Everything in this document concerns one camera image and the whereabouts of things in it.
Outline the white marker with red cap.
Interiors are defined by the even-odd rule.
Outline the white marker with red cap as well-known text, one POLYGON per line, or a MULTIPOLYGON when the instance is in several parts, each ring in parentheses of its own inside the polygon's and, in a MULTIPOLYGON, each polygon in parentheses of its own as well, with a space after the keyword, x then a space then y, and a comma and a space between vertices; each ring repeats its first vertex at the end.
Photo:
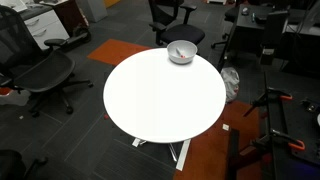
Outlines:
POLYGON ((179 48, 176 48, 176 52, 180 58, 185 58, 185 55, 182 54, 182 52, 179 48))

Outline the grey bowl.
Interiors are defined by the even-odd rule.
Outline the grey bowl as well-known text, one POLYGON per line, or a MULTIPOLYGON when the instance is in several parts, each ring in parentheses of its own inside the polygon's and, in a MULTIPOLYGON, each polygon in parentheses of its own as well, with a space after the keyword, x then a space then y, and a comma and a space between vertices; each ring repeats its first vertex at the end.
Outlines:
POLYGON ((167 52, 169 59, 176 64, 188 64, 190 63, 198 52, 197 46, 186 40, 176 40, 167 45, 167 52), (180 58, 176 52, 176 48, 179 48, 185 58, 180 58))

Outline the white table base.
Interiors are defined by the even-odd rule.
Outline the white table base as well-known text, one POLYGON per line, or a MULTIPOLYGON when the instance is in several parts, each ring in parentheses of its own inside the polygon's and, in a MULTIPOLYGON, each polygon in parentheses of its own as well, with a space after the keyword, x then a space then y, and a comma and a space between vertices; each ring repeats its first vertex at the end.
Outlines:
MULTIPOLYGON (((138 146, 145 144, 146 142, 147 141, 145 141, 145 140, 135 138, 132 142, 132 146, 138 147, 138 146)), ((177 155, 177 152, 176 152, 173 144, 172 143, 168 144, 173 161, 176 163, 176 170, 183 171, 190 143, 191 143, 191 139, 183 141, 179 155, 177 155)))

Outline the white plastic bag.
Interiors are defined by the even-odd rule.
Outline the white plastic bag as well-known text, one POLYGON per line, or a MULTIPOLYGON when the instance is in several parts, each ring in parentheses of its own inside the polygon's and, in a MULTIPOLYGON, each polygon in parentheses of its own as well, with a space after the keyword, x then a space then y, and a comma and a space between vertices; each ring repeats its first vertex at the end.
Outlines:
POLYGON ((239 92, 239 74, 233 67, 227 67, 222 69, 221 77, 226 88, 226 102, 232 102, 239 92))

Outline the black padded office chair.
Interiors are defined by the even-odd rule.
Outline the black padded office chair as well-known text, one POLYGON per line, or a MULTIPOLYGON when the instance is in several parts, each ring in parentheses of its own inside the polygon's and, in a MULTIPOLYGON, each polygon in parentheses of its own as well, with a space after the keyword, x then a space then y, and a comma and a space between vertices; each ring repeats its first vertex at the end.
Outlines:
POLYGON ((197 9, 195 5, 186 4, 184 0, 148 0, 152 22, 149 26, 156 33, 156 44, 161 46, 176 40, 186 40, 199 44, 205 32, 188 23, 190 14, 197 9), (179 9, 185 10, 181 24, 170 27, 178 16, 179 9))

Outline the computer mouse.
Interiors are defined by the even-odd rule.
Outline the computer mouse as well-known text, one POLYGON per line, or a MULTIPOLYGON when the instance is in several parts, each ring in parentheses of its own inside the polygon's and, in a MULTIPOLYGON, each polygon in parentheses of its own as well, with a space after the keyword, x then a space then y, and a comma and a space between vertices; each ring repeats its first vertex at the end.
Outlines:
POLYGON ((249 14, 249 8, 247 8, 247 7, 243 8, 241 14, 244 15, 244 16, 248 15, 249 14))

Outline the black mesh office chair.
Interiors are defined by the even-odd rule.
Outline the black mesh office chair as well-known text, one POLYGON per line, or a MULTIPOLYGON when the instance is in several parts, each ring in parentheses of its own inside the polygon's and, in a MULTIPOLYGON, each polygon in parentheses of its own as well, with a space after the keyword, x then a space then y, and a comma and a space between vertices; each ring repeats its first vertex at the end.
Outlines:
POLYGON ((68 43, 63 39, 49 39, 43 51, 32 37, 21 15, 13 8, 0 6, 0 73, 1 86, 36 95, 29 110, 33 117, 40 114, 40 104, 53 93, 62 98, 66 113, 72 114, 64 88, 77 84, 93 87, 89 79, 71 81, 76 62, 67 57, 61 48, 68 43))

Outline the white drawer cabinet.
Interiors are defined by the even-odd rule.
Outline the white drawer cabinet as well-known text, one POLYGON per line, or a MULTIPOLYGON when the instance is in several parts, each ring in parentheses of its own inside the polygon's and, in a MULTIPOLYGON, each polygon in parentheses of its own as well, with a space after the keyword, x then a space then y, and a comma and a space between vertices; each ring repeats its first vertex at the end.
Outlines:
POLYGON ((41 49, 48 49, 45 40, 69 38, 58 15, 50 6, 28 8, 21 13, 21 17, 41 49))

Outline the black desk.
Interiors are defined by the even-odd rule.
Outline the black desk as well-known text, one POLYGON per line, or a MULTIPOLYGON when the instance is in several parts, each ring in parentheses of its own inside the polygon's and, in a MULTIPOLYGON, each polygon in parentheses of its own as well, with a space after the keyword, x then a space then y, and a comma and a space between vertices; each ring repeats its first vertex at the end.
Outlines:
MULTIPOLYGON (((227 35, 226 45, 217 65, 219 70, 223 68, 226 62, 227 53, 232 50, 256 54, 261 52, 261 43, 267 16, 272 12, 274 12, 272 7, 241 4, 225 13, 225 20, 232 22, 233 26, 227 35), (244 16, 241 12, 245 7, 249 8, 249 14, 244 16)), ((293 47, 292 42, 295 33, 310 40, 320 39, 318 20, 315 21, 309 30, 300 29, 304 14, 307 13, 306 10, 289 9, 288 13, 288 23, 285 27, 285 33, 275 53, 276 58, 286 60, 291 58, 289 49, 293 47)))

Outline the black chair bottom left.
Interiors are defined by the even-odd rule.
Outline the black chair bottom left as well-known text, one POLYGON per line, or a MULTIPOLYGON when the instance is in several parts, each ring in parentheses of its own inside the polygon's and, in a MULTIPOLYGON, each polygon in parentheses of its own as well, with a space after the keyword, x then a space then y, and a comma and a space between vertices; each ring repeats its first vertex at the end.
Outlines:
POLYGON ((30 180, 37 168, 48 162, 47 157, 34 159, 29 168, 23 162, 22 155, 15 150, 0 150, 0 180, 30 180))

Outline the lower orange-handled clamp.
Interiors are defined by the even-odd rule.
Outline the lower orange-handled clamp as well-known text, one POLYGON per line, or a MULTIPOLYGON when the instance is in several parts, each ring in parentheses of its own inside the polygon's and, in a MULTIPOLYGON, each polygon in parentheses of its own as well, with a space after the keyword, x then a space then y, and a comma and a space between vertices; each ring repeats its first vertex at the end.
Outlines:
POLYGON ((251 144, 256 147, 266 148, 272 138, 282 139, 283 141, 285 141, 288 144, 288 146, 291 149, 298 150, 298 151, 305 150, 305 144, 302 140, 295 139, 295 138, 291 137, 290 135, 285 134, 285 133, 278 131, 278 130, 275 130, 275 129, 270 129, 270 131, 266 135, 262 136, 261 138, 252 140, 251 144))

